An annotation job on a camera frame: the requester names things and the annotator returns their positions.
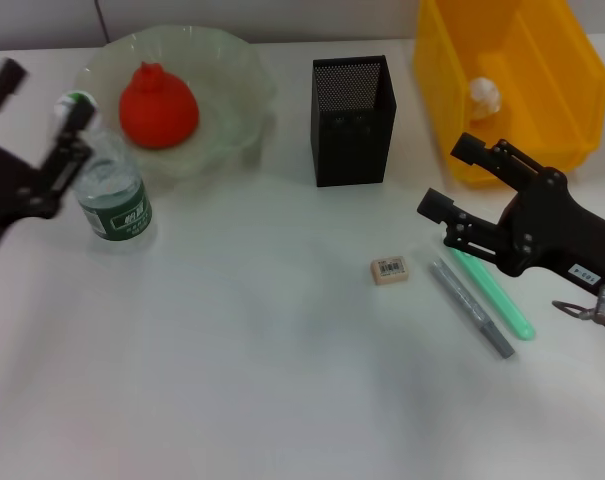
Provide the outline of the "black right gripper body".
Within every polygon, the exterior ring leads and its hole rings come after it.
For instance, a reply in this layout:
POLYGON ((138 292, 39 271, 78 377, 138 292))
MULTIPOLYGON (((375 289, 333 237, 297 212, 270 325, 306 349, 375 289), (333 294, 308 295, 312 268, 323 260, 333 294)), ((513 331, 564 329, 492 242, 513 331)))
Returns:
POLYGON ((498 225, 506 230, 507 249, 498 269, 518 277, 539 267, 596 295, 605 284, 605 220, 570 195, 566 176, 539 172, 504 210, 498 225))

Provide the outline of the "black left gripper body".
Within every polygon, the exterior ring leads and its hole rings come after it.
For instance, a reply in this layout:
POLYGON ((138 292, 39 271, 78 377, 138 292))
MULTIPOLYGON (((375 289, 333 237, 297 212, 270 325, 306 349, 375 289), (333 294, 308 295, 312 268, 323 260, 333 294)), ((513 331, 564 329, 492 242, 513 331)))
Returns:
POLYGON ((61 200, 37 194, 41 171, 0 147, 0 244, 11 226, 25 218, 54 218, 61 200))

